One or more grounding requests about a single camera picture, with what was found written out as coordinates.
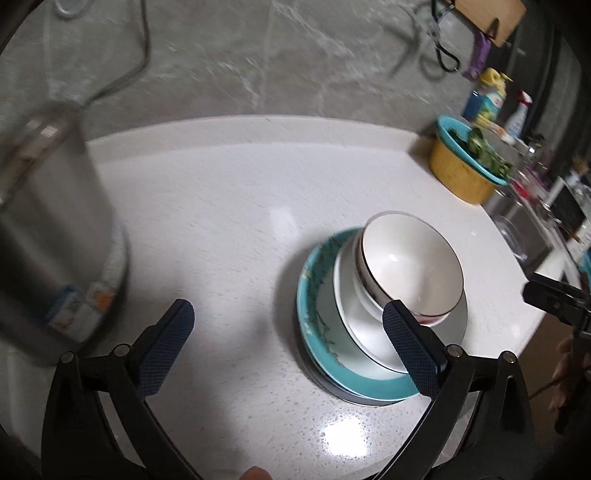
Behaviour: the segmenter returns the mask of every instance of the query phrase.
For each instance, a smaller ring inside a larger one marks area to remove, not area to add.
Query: human hand
[[[239,480],[273,480],[269,472],[257,466],[249,468],[242,474]]]
[[[548,406],[550,411],[564,407],[577,383],[584,375],[584,371],[591,367],[591,352],[586,352],[584,355],[573,359],[571,354],[572,344],[573,338],[568,337],[562,340],[556,347],[557,351],[562,354],[562,357],[558,360],[552,380],[565,378],[556,385],[554,396]]]

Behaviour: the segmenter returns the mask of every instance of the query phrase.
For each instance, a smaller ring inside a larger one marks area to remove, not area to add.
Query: basin
[[[483,207],[529,278],[553,250],[548,231],[511,188],[495,190]]]

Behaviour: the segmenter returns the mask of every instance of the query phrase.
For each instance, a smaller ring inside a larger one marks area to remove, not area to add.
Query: stack of dishes
[[[441,341],[460,344],[467,304],[460,263],[430,225],[401,212],[318,245],[297,291],[298,343],[312,379],[351,403],[383,406],[417,393],[381,323],[400,299]]]

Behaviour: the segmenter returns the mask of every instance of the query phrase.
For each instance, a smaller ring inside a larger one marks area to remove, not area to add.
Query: blue gripper pad
[[[419,392],[435,399],[447,366],[445,346],[439,337],[421,326],[400,300],[384,307],[382,324]]]
[[[158,323],[146,328],[135,341],[128,355],[128,369],[142,399],[160,389],[194,325],[193,306],[177,299]]]

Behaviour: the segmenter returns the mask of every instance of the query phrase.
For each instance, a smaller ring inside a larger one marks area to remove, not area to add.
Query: screw
[[[458,358],[464,354],[464,350],[462,350],[462,347],[459,345],[451,344],[447,346],[447,353]]]
[[[69,364],[72,360],[74,360],[73,352],[66,352],[61,356],[61,363],[63,364]]]
[[[113,348],[113,353],[115,354],[115,356],[125,356],[129,353],[129,345],[127,345],[127,343],[121,343],[120,345],[117,345],[115,348]]]
[[[514,364],[517,361],[517,357],[513,352],[503,352],[503,359],[510,364]]]

